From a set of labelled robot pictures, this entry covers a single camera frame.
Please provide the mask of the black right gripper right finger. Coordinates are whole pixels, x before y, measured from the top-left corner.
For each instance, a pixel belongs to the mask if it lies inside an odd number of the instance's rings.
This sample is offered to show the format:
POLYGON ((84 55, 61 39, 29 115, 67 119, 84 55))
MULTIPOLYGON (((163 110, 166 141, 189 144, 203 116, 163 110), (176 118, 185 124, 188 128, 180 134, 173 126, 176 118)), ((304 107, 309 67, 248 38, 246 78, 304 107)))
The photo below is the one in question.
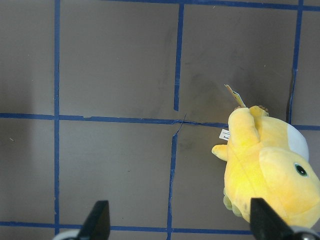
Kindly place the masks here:
POLYGON ((250 200, 250 230, 256 240, 290 240, 293 230, 263 198, 250 200))

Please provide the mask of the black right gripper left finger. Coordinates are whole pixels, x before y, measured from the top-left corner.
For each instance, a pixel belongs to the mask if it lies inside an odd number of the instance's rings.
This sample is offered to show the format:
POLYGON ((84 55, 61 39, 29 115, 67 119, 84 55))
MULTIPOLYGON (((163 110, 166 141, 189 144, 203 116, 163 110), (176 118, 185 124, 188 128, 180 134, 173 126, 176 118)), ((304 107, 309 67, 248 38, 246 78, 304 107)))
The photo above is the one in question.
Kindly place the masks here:
POLYGON ((110 236, 110 209, 108 200, 97 201, 79 233, 78 240, 107 240, 110 236))

